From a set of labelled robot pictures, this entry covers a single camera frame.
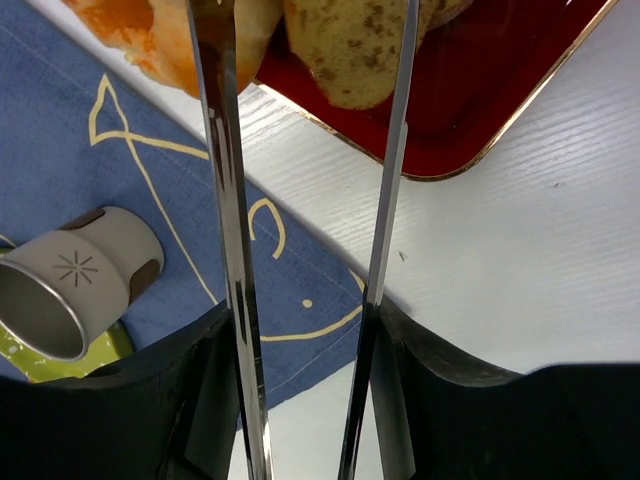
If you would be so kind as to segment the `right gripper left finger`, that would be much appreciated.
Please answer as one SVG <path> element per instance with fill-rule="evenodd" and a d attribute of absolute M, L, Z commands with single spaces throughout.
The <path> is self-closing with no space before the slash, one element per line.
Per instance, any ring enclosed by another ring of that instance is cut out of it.
<path fill-rule="evenodd" d="M 219 305 L 84 378 L 1 380 L 4 479 L 225 479 L 239 417 Z"/>

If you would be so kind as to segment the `metal serving tongs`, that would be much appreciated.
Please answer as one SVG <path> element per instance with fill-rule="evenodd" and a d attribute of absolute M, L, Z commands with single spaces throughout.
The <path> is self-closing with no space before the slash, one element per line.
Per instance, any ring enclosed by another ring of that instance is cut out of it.
<path fill-rule="evenodd" d="M 406 114 L 418 40 L 420 4 L 409 1 L 406 6 L 369 277 L 362 305 L 363 319 L 338 468 L 341 479 L 353 478 L 356 471 L 405 156 L 408 134 Z M 231 1 L 190 1 L 187 4 L 187 18 L 209 158 L 216 180 L 227 278 L 227 305 L 235 322 L 241 419 L 249 476 L 252 479 L 271 479 L 274 476 L 271 435 L 239 124 L 234 4 Z"/>

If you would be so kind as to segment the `speckled bread slice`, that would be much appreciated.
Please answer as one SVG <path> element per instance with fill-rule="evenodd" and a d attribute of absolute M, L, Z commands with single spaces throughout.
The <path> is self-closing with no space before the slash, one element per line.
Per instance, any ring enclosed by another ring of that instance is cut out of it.
<path fill-rule="evenodd" d="M 385 101 L 397 78 L 406 1 L 285 1 L 289 47 L 329 103 L 366 110 Z"/>

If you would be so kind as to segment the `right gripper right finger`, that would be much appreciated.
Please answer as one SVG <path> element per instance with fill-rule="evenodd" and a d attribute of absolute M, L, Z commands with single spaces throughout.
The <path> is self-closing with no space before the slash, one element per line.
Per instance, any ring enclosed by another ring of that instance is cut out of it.
<path fill-rule="evenodd" d="M 387 479 L 635 479 L 639 367 L 522 375 L 470 355 L 384 301 L 372 395 Z"/>

